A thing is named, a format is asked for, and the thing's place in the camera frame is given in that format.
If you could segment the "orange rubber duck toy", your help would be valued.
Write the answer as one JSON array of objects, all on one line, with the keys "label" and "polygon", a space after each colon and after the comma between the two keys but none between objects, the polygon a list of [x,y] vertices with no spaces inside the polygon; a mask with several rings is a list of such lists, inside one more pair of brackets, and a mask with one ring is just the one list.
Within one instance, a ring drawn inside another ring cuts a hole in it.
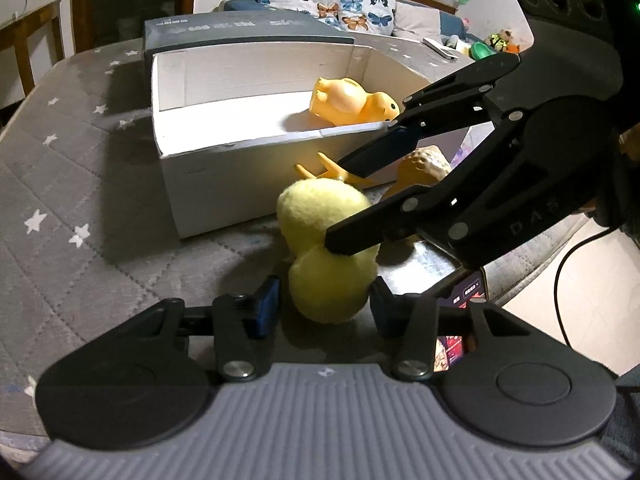
[{"label": "orange rubber duck toy", "polygon": [[393,120],[400,106],[385,92],[367,92],[356,80],[318,78],[309,111],[339,127]]}]

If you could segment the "green plastic bowl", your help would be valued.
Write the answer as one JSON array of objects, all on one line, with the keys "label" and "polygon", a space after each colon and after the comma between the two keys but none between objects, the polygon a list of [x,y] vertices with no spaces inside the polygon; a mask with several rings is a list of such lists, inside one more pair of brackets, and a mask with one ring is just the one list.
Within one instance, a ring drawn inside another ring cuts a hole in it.
[{"label": "green plastic bowl", "polygon": [[475,41],[469,48],[469,55],[474,61],[480,61],[495,54],[497,54],[495,49],[481,41]]}]

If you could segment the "white remote control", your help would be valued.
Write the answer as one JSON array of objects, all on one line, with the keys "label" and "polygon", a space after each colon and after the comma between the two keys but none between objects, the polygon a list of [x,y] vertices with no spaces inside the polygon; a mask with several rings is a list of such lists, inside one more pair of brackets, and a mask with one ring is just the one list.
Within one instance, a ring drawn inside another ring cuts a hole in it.
[{"label": "white remote control", "polygon": [[441,58],[444,58],[445,60],[449,60],[449,61],[457,61],[457,57],[452,53],[452,51],[448,48],[446,48],[445,46],[443,46],[442,44],[440,44],[438,41],[435,41],[431,38],[423,38],[422,39],[422,44],[424,44],[424,46],[427,46],[428,48],[430,48],[433,52],[435,52],[436,54],[438,54]]}]

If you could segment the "stuffed toys on sofa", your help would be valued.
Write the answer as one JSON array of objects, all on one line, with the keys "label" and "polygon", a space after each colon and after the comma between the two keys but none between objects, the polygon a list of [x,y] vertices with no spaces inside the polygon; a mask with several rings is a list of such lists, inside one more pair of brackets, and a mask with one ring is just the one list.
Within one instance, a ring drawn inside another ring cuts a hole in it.
[{"label": "stuffed toys on sofa", "polygon": [[501,29],[500,32],[494,32],[485,39],[485,44],[496,52],[506,52],[512,54],[520,53],[520,46],[514,44],[512,32],[507,29]]}]

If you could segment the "blue sofa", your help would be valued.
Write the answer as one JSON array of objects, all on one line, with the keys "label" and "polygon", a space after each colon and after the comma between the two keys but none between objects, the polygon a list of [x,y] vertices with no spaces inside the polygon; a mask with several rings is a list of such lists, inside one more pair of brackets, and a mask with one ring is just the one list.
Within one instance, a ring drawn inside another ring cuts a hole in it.
[{"label": "blue sofa", "polygon": [[334,28],[362,34],[468,46],[466,26],[454,14],[411,0],[224,0],[219,10],[289,10]]}]

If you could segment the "tan textured toy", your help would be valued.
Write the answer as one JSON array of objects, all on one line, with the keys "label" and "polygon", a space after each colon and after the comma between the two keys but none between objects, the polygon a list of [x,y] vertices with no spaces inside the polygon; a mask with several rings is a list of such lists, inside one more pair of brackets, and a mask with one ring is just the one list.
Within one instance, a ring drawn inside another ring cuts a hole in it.
[{"label": "tan textured toy", "polygon": [[444,180],[451,166],[437,145],[416,148],[398,164],[396,182],[384,193],[383,200],[413,185],[433,186]]}]

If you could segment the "grey cushion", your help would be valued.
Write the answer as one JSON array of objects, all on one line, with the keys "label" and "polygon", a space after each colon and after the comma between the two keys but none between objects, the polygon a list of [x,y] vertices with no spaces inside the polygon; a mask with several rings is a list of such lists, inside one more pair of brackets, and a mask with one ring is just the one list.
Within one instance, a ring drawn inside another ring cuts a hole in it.
[{"label": "grey cushion", "polygon": [[422,41],[425,37],[441,40],[440,11],[398,1],[392,35],[412,41]]}]

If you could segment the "butterfly patterned pillow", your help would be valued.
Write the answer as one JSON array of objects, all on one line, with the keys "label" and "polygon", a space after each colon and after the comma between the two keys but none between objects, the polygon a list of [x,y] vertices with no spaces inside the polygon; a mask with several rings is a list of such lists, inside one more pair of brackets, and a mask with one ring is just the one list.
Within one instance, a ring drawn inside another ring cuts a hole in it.
[{"label": "butterfly patterned pillow", "polygon": [[396,0],[256,0],[273,9],[302,12],[350,32],[392,36]]}]

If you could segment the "yellow plastic toy piece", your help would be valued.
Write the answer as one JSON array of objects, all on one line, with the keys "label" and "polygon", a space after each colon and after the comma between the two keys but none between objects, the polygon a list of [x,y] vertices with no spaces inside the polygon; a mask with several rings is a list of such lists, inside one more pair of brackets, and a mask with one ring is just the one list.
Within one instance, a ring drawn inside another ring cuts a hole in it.
[{"label": "yellow plastic toy piece", "polygon": [[302,164],[296,164],[295,171],[299,179],[293,184],[293,188],[300,188],[306,191],[336,191],[346,190],[346,188],[365,190],[378,185],[369,178],[352,174],[322,152],[318,152],[317,156],[323,171],[320,174],[313,174]]}]

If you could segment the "smartphone with lit screen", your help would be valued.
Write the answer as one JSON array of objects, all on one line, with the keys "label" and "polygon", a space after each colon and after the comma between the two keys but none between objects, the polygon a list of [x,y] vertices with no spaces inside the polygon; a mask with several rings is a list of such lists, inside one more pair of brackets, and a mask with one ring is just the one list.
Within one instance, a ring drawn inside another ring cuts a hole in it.
[{"label": "smartphone with lit screen", "polygon": [[483,271],[457,266],[415,236],[383,243],[378,266],[370,309],[396,378],[424,382],[474,348],[471,322],[454,311],[486,299]]}]

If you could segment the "grey star patterned tablecloth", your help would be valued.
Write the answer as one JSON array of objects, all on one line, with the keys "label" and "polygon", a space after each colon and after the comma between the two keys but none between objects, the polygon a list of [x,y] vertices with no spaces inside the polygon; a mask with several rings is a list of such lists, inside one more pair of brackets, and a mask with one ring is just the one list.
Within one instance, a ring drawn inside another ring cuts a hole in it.
[{"label": "grey star patterned tablecloth", "polygon": [[162,299],[252,292],[288,250],[271,217],[180,240],[152,133],[142,43],[58,62],[1,139],[1,451],[48,442],[54,362]]}]

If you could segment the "dark grey box lid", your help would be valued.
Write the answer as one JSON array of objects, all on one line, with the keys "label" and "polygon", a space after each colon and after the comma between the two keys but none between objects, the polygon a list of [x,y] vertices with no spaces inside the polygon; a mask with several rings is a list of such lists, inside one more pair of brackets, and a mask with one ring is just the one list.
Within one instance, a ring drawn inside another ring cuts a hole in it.
[{"label": "dark grey box lid", "polygon": [[147,21],[145,66],[160,110],[307,91],[347,74],[355,40],[295,11],[262,9]]}]

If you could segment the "white cardboard box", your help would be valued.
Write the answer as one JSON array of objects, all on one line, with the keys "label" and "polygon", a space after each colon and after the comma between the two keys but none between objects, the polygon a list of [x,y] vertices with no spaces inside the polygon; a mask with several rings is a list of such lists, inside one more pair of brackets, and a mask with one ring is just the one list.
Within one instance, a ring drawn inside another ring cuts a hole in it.
[{"label": "white cardboard box", "polygon": [[152,118],[179,237],[268,216],[317,157],[339,160],[380,124],[334,127],[308,110],[316,80],[349,77],[401,101],[471,64],[423,44],[248,42],[162,52],[151,65]]}]

